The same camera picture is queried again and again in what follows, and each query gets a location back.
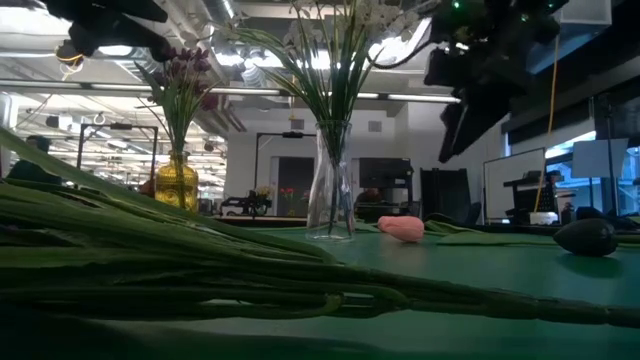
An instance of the glass vase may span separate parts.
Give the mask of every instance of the glass vase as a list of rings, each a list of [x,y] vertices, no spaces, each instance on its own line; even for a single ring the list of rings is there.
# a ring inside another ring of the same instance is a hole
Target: glass vase
[[[309,194],[307,238],[349,240],[355,231],[349,179],[351,125],[322,121],[316,129],[318,155]]]
[[[188,152],[169,152],[169,164],[158,169],[156,200],[198,212],[198,173],[187,166]]]

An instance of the green table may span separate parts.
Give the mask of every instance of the green table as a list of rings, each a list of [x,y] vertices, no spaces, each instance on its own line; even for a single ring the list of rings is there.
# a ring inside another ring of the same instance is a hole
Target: green table
[[[300,231],[276,231],[303,238]],[[602,259],[551,246],[401,244],[358,234],[340,260],[538,296],[640,306],[640,250]],[[638,359],[640,330],[402,312],[370,320],[86,322],[0,308],[3,359]]]

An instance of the pink eraser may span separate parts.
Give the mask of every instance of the pink eraser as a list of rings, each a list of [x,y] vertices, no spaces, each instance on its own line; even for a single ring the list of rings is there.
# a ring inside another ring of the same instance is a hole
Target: pink eraser
[[[414,216],[383,216],[378,219],[378,228],[404,242],[419,242],[424,235],[424,223]]]

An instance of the yellow vase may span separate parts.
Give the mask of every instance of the yellow vase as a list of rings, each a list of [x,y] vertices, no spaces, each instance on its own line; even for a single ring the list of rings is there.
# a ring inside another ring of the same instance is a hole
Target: yellow vase
[[[189,153],[169,152],[169,164],[158,169],[156,200],[198,212],[198,173],[187,166]]]

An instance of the door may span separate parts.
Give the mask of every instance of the door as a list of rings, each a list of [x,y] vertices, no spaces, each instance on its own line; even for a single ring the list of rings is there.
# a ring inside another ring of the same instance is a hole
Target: door
[[[307,217],[313,158],[281,157],[278,164],[277,216]]]

